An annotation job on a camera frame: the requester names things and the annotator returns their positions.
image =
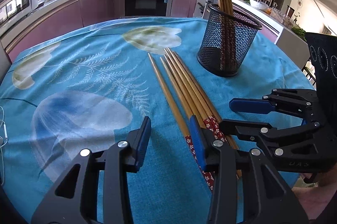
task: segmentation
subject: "white earphone cable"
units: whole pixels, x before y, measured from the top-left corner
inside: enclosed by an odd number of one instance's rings
[[[1,120],[1,125],[0,125],[0,128],[2,127],[2,125],[5,124],[5,111],[3,110],[2,106],[0,106],[0,108],[2,109],[2,120]],[[7,137],[7,132],[5,133],[5,137],[6,137],[6,142],[0,146],[0,152],[1,152],[1,160],[2,160],[2,176],[1,176],[1,186],[4,185],[5,183],[5,163],[4,163],[4,160],[3,160],[3,153],[2,153],[2,147],[8,143],[8,137]]]

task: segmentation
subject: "metal screw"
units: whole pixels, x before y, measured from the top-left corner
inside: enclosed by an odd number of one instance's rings
[[[82,151],[80,151],[80,155],[82,157],[86,157],[90,154],[90,150],[89,149],[83,149]]]
[[[275,155],[276,155],[276,156],[282,156],[282,155],[283,155],[283,150],[282,150],[281,148],[277,148],[277,149],[275,150]]]
[[[221,147],[223,145],[223,142],[221,140],[215,140],[213,141],[213,145],[216,147]]]
[[[261,154],[261,151],[259,149],[256,149],[256,148],[252,149],[252,155],[259,156],[260,154]]]
[[[117,145],[118,147],[123,148],[123,147],[126,147],[128,143],[125,140],[122,140]]]
[[[260,131],[261,131],[261,133],[266,134],[266,133],[268,133],[268,128],[262,127]]]

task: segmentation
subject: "black mesh pencil cup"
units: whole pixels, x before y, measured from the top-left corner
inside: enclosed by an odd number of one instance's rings
[[[262,26],[247,15],[234,11],[234,16],[209,4],[203,42],[197,59],[204,69],[221,77],[236,75],[258,30]]]

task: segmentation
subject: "cable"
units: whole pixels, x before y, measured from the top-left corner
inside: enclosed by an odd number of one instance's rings
[[[1,152],[1,158],[2,158],[2,173],[3,173],[3,179],[2,179],[2,182],[1,182],[1,186],[3,186],[4,183],[5,183],[5,163],[3,161],[2,148],[0,148],[0,152]]]
[[[7,128],[6,128],[6,124],[5,124],[5,111],[3,110],[2,106],[0,106],[0,108],[2,109],[2,120],[1,120],[0,128],[3,125],[3,130],[5,132],[5,139],[6,139],[5,143],[0,146],[1,161],[2,161],[2,174],[3,174],[3,178],[1,177],[2,178],[1,179],[2,180],[1,186],[3,186],[4,183],[5,183],[5,163],[4,163],[4,160],[3,160],[2,147],[4,147],[8,143],[8,135],[7,135]]]

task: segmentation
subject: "fern leaf print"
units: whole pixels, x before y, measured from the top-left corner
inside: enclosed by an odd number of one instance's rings
[[[149,112],[146,81],[137,83],[142,76],[141,73],[136,76],[133,73],[137,65],[123,69],[129,62],[129,57],[115,62],[121,57],[121,50],[106,56],[109,44],[98,53],[80,56],[87,47],[78,50],[56,65],[57,69],[49,83],[56,81],[61,75],[64,76],[64,71],[68,71],[66,77],[58,81],[58,84],[70,82],[68,87],[112,97],[119,102],[124,101],[137,109],[141,116],[146,116]]]

